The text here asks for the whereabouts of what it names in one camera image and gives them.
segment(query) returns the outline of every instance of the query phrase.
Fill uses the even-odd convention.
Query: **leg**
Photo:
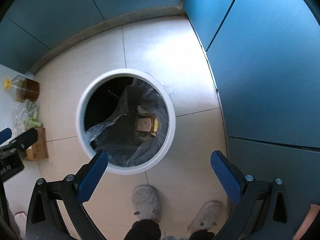
[[[188,227],[188,231],[192,233],[189,240],[212,240],[214,233],[208,230],[216,224],[220,213],[221,203],[219,201],[209,201],[204,204]]]
[[[140,221],[135,222],[124,240],[160,240],[161,206],[151,186],[138,186],[132,192],[132,206]]]

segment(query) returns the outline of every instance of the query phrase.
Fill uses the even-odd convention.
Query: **pant leg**
[[[160,240],[159,225],[152,220],[144,219],[132,225],[124,240]]]
[[[212,240],[214,238],[214,233],[208,232],[207,230],[199,230],[194,232],[189,240]]]

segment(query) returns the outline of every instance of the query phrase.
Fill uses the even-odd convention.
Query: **trash can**
[[[130,175],[147,171],[168,152],[175,112],[167,90],[152,76],[117,69],[95,79],[76,110],[76,130],[91,159],[108,152],[107,171]]]

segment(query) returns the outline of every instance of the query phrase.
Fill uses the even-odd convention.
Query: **fuzzy slipper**
[[[151,219],[153,221],[161,220],[161,206],[156,190],[147,185],[137,186],[132,191],[132,206],[139,220]]]
[[[209,201],[200,208],[196,218],[188,227],[188,232],[194,233],[199,230],[209,230],[214,225],[221,214],[221,202]]]

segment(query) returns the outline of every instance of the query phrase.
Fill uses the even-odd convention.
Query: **silver bolt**
[[[276,183],[281,185],[282,184],[282,179],[276,179]]]
[[[72,181],[74,178],[75,178],[74,175],[69,174],[69,175],[66,176],[66,181]]]
[[[38,185],[41,185],[43,182],[44,182],[44,179],[42,179],[42,178],[40,178],[40,179],[37,180],[37,184],[38,184]]]
[[[253,181],[253,176],[248,174],[248,175],[245,176],[245,179],[247,181]]]

